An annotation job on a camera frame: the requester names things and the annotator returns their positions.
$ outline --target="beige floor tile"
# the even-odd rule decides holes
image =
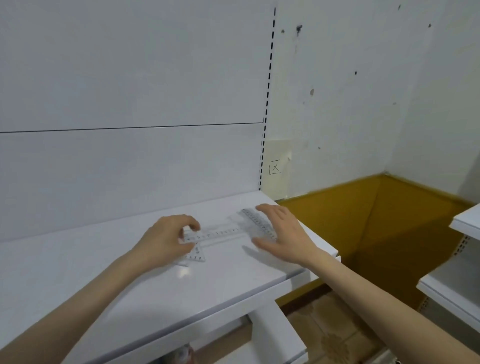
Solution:
[[[345,364],[363,363],[382,348],[378,341],[368,338],[361,331],[345,341],[345,344],[349,353]]]
[[[330,359],[328,356],[324,356],[323,358],[317,360],[316,362],[313,362],[312,364],[338,364],[334,362],[332,359]]]
[[[312,302],[312,317],[325,334],[334,334],[345,340],[355,333],[356,315],[333,292]]]
[[[287,318],[307,347],[309,363],[322,356],[324,354],[322,350],[323,333],[313,321],[312,317],[310,315],[293,312],[288,315]]]

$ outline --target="floor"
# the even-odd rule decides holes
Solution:
[[[384,347],[334,292],[287,318],[307,346],[309,364],[362,364]]]

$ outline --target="forearm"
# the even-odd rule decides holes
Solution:
[[[480,363],[480,357],[417,311],[319,250],[306,264],[406,364]]]
[[[142,272],[125,256],[0,351],[0,363],[61,363],[115,297]]]

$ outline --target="panel seam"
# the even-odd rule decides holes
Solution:
[[[262,190],[262,173],[264,168],[264,149],[265,149],[265,134],[267,130],[267,115],[268,115],[268,100],[270,97],[270,79],[272,75],[272,57],[273,57],[273,41],[275,36],[275,17],[276,17],[276,7],[273,8],[273,23],[272,23],[272,39],[270,41],[270,60],[268,66],[268,80],[267,80],[267,97],[265,104],[265,115],[263,117],[262,124],[264,129],[262,130],[262,152],[260,153],[260,174],[258,178],[258,190]]]

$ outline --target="clear plastic ruler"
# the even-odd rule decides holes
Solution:
[[[268,218],[254,208],[244,208],[229,218],[232,222],[222,225],[208,226],[200,231],[185,231],[183,241],[195,243],[192,251],[176,263],[188,267],[191,261],[205,262],[206,258],[201,243],[221,241],[233,235],[247,233],[253,236],[266,236],[276,240],[276,233]]]
[[[268,218],[263,213],[258,212],[254,208],[244,208],[241,213],[260,228],[267,237],[276,240],[276,232]]]

